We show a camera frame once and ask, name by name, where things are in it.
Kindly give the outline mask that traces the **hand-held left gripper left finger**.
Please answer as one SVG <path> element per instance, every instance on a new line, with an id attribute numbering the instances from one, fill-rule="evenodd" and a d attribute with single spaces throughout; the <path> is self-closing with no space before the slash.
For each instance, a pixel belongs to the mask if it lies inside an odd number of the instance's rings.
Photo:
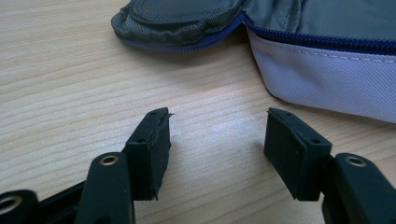
<path id="1" fill-rule="evenodd" d="M 125 143 L 134 201 L 158 199 L 169 162 L 171 116 L 167 107 L 148 112 Z"/>

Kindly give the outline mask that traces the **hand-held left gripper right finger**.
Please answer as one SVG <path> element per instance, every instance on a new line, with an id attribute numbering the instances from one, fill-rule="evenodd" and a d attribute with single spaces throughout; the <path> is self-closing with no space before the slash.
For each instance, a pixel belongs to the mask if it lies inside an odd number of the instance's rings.
<path id="1" fill-rule="evenodd" d="M 289 111 L 270 107 L 267 113 L 265 156 L 294 199 L 317 201 L 321 166 L 332 143 Z"/>

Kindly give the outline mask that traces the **lilac zip pouch grey lining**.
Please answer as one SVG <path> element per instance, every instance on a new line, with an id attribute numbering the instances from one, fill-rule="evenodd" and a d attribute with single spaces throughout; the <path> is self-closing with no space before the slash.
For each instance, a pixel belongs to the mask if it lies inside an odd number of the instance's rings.
<path id="1" fill-rule="evenodd" d="M 396 0 L 130 0 L 111 20 L 123 42 L 161 51 L 239 25 L 275 97 L 396 123 Z"/>

